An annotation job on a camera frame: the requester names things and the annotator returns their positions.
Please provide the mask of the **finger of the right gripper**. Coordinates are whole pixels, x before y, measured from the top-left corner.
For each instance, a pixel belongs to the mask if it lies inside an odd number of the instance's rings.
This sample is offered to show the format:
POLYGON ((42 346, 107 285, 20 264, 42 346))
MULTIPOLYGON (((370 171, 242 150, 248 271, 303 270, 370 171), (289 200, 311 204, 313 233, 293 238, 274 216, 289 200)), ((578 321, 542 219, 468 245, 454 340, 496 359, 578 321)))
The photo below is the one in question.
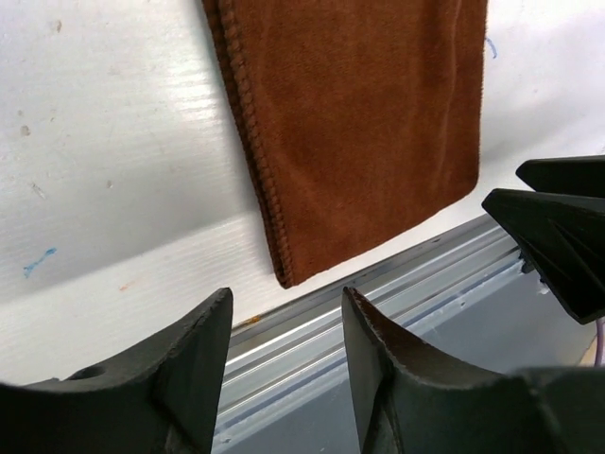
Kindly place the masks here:
POLYGON ((484 210, 578 323, 604 316, 604 200, 494 189, 484 210))
POLYGON ((515 174, 537 192, 601 199, 605 195, 603 155, 528 160, 515 174))

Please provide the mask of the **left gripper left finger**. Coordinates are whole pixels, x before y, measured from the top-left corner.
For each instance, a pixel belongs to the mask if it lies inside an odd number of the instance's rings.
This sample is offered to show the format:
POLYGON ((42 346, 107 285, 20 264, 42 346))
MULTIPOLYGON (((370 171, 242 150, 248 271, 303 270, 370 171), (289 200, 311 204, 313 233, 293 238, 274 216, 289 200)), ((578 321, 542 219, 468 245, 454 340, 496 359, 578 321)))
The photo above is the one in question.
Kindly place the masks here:
POLYGON ((232 319, 233 294, 221 288, 64 380, 3 384, 2 452, 211 452, 232 319))

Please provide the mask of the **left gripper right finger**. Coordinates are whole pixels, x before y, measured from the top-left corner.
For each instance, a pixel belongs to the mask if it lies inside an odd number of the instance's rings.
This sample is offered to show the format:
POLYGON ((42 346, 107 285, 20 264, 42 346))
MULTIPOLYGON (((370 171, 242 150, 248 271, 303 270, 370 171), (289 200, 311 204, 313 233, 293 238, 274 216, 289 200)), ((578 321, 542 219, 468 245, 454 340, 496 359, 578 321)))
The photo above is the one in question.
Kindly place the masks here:
POLYGON ((362 452, 603 452, 603 369, 501 375, 425 342, 354 288, 341 308, 362 452))

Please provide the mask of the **brown towel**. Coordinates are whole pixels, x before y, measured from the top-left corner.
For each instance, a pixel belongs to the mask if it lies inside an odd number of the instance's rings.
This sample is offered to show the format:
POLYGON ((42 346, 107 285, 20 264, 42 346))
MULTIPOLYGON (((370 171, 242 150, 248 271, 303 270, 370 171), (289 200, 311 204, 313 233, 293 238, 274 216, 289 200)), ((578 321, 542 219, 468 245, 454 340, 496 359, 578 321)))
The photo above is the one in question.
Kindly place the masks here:
POLYGON ((282 287, 475 188, 486 2, 203 9, 282 287))

